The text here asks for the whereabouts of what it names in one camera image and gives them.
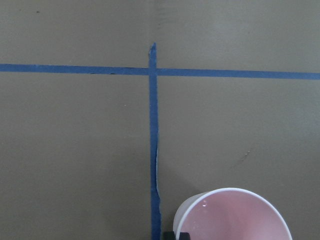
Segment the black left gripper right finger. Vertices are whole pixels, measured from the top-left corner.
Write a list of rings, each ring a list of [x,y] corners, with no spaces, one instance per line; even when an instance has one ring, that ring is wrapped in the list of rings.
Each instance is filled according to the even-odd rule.
[[[190,234],[188,232],[181,232],[179,234],[179,240],[190,240]]]

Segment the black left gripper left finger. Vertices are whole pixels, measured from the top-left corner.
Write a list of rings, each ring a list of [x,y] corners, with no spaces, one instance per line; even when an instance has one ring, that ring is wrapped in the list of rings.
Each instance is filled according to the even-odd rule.
[[[174,232],[173,231],[165,231],[162,235],[163,240],[174,240]]]

